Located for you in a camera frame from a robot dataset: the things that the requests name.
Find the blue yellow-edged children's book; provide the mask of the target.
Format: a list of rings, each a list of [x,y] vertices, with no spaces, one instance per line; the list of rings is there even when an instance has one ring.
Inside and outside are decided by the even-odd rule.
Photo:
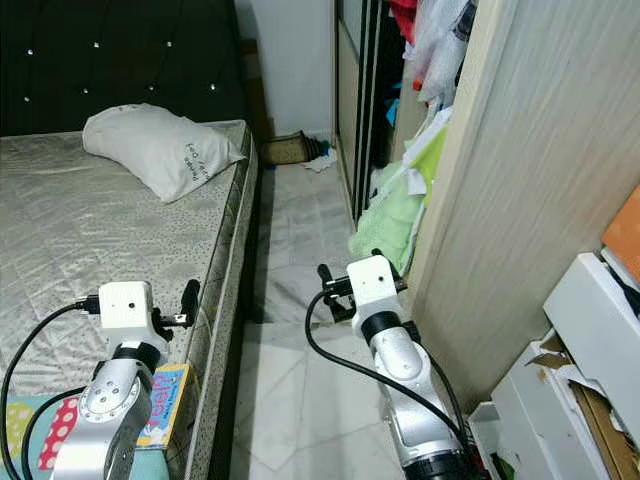
[[[175,448],[184,435],[188,394],[193,390],[189,364],[163,365],[152,376],[150,413],[134,448],[137,451],[166,451]]]

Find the white printed pillow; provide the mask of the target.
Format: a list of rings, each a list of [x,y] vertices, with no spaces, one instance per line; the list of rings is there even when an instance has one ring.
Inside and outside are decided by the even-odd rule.
[[[241,138],[150,104],[120,105],[92,115],[84,151],[123,165],[164,204],[204,186],[244,159]]]

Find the light green clothes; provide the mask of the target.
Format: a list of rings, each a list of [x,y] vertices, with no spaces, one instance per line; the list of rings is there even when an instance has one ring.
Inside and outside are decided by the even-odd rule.
[[[431,197],[448,123],[431,125],[381,175],[378,195],[358,220],[349,238],[352,259],[366,259],[379,250],[398,273],[410,269],[422,215]]]

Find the white crumpled cloth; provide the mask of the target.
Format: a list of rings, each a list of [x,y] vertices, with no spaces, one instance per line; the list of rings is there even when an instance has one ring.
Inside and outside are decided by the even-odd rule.
[[[339,159],[340,152],[338,148],[330,146],[328,150],[325,151],[325,154],[316,156],[315,159],[303,163],[303,166],[305,166],[307,170],[311,170],[311,172],[321,173],[337,165]]]

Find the grey quilted mattress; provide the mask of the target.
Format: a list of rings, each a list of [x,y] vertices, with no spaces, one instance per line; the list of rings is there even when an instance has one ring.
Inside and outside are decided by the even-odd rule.
[[[1,140],[0,329],[4,362],[20,356],[10,392],[81,387],[108,357],[96,317],[59,308],[101,284],[143,280],[165,314],[188,280],[201,284],[191,329],[175,330],[170,361],[195,371],[189,443],[175,480],[223,480],[238,380],[239,335],[259,159],[243,120],[214,128],[239,137],[244,159],[172,204],[124,166],[84,151],[78,132]]]

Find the brown woven basket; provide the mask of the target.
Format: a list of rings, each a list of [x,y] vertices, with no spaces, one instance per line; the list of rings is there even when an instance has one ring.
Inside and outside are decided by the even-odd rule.
[[[328,150],[328,142],[298,131],[265,142],[260,148],[260,154],[262,163],[266,165],[291,165],[310,163],[325,156]]]

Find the teal blanket with dotted shapes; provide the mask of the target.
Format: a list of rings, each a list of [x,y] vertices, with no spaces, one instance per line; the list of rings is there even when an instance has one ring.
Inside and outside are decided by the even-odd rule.
[[[18,396],[6,404],[6,434],[12,463],[20,468],[22,440],[28,440],[29,480],[49,480],[61,443],[78,420],[78,396],[60,399],[40,416],[36,410],[49,396]],[[170,480],[164,451],[134,451],[129,480]]]

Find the light wood wardrobe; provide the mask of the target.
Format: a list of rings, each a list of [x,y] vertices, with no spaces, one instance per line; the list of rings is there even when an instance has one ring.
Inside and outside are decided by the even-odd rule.
[[[640,0],[477,0],[410,315],[463,410],[640,186]]]

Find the white cardboard box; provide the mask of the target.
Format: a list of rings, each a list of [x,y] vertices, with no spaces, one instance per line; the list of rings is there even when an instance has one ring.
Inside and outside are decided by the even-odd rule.
[[[640,480],[640,284],[612,252],[580,253],[550,323],[468,424],[494,480]]]

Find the dark tufted headboard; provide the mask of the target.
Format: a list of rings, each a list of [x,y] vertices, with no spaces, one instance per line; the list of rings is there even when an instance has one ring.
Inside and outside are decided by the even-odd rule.
[[[234,1],[0,1],[3,136],[81,131],[128,104],[250,119]]]

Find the white plastic garment bags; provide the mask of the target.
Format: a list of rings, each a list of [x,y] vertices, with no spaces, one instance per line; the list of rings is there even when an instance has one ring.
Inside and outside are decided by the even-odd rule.
[[[420,102],[451,105],[477,0],[419,0],[408,67]]]

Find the red garment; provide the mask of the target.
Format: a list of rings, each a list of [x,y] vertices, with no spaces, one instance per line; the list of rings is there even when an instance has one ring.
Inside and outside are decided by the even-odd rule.
[[[407,44],[415,45],[415,20],[420,0],[387,0],[390,15]]]

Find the orange board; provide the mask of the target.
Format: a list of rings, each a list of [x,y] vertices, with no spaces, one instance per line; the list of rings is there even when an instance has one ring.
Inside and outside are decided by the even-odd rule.
[[[604,230],[602,242],[627,273],[640,282],[640,210],[618,211]]]

